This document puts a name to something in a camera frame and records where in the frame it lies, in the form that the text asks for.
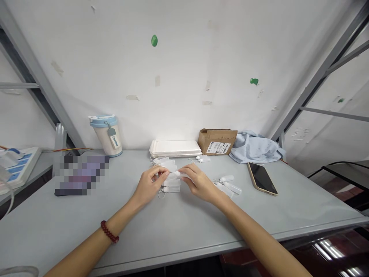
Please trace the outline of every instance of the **hand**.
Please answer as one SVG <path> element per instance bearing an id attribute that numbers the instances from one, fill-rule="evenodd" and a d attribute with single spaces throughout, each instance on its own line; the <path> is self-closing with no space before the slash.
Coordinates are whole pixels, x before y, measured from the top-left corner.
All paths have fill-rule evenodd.
<path id="1" fill-rule="evenodd" d="M 142 173 L 136 191 L 131 199 L 143 207 L 155 197 L 168 175 L 169 170 L 167 168 L 157 165 L 146 170 Z"/>
<path id="2" fill-rule="evenodd" d="M 217 204 L 224 196 L 224 192 L 220 191 L 213 182 L 206 176 L 201 169 L 195 164 L 189 164 L 178 170 L 181 173 L 187 174 L 188 177 L 182 177 L 182 180 L 189 186 L 192 194 L 197 197 L 212 203 Z"/>

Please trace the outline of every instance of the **cardboard box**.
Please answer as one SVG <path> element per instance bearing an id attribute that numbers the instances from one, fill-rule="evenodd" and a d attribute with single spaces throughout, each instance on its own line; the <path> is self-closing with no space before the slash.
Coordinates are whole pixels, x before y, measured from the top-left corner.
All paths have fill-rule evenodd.
<path id="1" fill-rule="evenodd" d="M 231 131 L 231 129 L 202 129 L 198 144 L 203 155 L 228 155 L 236 136 L 237 131 Z"/>

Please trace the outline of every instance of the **phone case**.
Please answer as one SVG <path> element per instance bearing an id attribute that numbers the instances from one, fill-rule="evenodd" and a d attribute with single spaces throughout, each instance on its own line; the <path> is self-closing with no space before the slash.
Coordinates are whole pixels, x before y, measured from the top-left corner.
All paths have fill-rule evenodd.
<path id="1" fill-rule="evenodd" d="M 253 164 L 253 163 L 247 163 L 247 168 L 249 169 L 249 173 L 250 173 L 250 176 L 251 176 L 251 181 L 253 182 L 253 185 L 254 185 L 254 188 L 256 188 L 257 190 L 259 190 L 259 191 L 262 191 L 262 192 L 265 192 L 265 193 L 267 193 L 267 194 L 270 194 L 270 195 L 273 195 L 273 196 L 277 196 L 278 195 L 278 193 L 274 193 L 274 192 L 270 192 L 270 191 L 268 191 L 268 190 L 265 190 L 265 189 L 261 189 L 261 188 L 259 188 L 257 185 L 256 185 L 256 182 L 255 182 L 255 178 L 254 178 L 254 175 L 253 175 L 253 172 L 251 171 L 251 166 L 250 166 L 250 164 Z"/>

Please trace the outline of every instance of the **metal shelf frame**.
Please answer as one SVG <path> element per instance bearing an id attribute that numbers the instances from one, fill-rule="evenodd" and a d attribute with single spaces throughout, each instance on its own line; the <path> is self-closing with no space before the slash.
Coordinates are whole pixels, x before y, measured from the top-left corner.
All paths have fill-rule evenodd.
<path id="1" fill-rule="evenodd" d="M 366 1 L 364 6 L 360 9 L 359 13 L 353 19 L 351 24 L 348 26 L 346 31 L 342 34 L 341 38 L 338 40 L 336 45 L 333 47 L 332 51 L 329 53 L 327 58 L 322 63 L 321 67 L 315 73 L 314 77 L 311 79 L 309 84 L 304 89 L 301 96 L 297 99 L 296 103 L 293 105 L 289 113 L 286 115 L 282 124 L 278 127 L 272 140 L 280 141 L 284 140 L 284 134 L 288 131 L 291 125 L 295 122 L 301 112 L 315 112 L 326 115 L 333 115 L 337 117 L 344 117 L 354 120 L 369 122 L 369 117 L 362 117 L 358 115 L 349 115 L 345 113 L 331 112 L 326 110 L 319 110 L 314 108 L 308 108 L 307 104 L 313 98 L 315 93 L 319 90 L 321 85 L 324 83 L 326 78 L 339 69 L 341 66 L 345 65 L 353 58 L 360 55 L 365 50 L 369 49 L 369 40 L 364 42 L 362 45 L 351 51 L 349 54 L 345 55 L 354 43 L 360 33 L 364 30 L 369 22 L 369 0 Z"/>
<path id="2" fill-rule="evenodd" d="M 65 128 L 67 147 L 85 147 L 4 0 L 0 0 L 0 51 L 22 81 L 0 83 L 0 89 L 27 89 L 53 128 L 59 123 Z"/>

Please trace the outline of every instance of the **white table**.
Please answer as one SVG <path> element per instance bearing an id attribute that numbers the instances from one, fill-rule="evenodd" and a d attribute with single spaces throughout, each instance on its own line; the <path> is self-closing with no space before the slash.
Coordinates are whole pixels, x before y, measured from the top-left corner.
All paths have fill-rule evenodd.
<path id="1" fill-rule="evenodd" d="M 189 162 L 176 159 L 181 167 Z M 107 178 L 88 196 L 54 196 L 55 178 L 0 221 L 0 268 L 33 265 L 45 274 L 112 216 L 133 194 L 150 166 L 148 151 L 127 150 L 111 158 Z M 277 240 L 368 222 L 281 161 L 265 164 L 279 195 L 256 190 L 245 164 L 229 156 L 199 164 L 210 179 L 232 174 L 242 188 L 233 198 Z M 240 235 L 214 206 L 181 192 L 154 198 L 120 234 L 91 276 L 128 273 L 245 247 Z"/>
<path id="2" fill-rule="evenodd" d="M 23 186 L 16 188 L 14 190 L 14 195 L 17 195 L 18 193 L 20 193 L 22 190 L 24 190 L 26 187 L 32 184 L 36 179 L 41 177 L 43 174 L 48 172 L 53 167 L 53 162 L 54 162 L 53 155 L 54 155 L 53 152 L 52 153 L 51 152 L 41 153 L 41 155 L 39 156 L 36 162 L 35 167 L 33 168 L 30 176 L 28 177 L 27 182 Z M 10 198 L 11 198 L 10 193 L 5 193 L 5 194 L 0 195 L 0 205 L 4 204 Z"/>

